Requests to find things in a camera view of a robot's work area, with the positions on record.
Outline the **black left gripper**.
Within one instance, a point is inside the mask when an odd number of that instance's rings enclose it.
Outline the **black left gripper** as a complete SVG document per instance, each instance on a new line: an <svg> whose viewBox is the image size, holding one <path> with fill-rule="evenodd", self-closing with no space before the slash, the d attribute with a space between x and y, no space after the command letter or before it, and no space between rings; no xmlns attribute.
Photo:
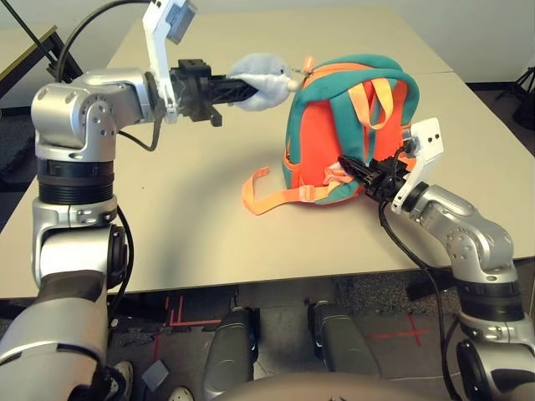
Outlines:
<svg viewBox="0 0 535 401"><path fill-rule="evenodd" d="M213 75L211 67L199 58L179 59L170 76L179 114L193 122L209 121L213 127L222 126L214 104L239 103L257 93L242 79Z"/></svg>

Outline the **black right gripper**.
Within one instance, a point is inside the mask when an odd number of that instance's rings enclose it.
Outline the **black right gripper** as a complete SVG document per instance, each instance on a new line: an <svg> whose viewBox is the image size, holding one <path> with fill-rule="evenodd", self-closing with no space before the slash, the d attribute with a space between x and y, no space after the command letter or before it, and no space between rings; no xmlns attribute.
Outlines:
<svg viewBox="0 0 535 401"><path fill-rule="evenodd" d="M338 162L347 175L364 187L368 187L371 178L374 178L371 186L365 190L365 194L379 204L382 201L391 202L394 200L415 161L408 160L408 163L405 163L391 156L382 161L372 160L368 167L354 157L341 155Z"/></svg>

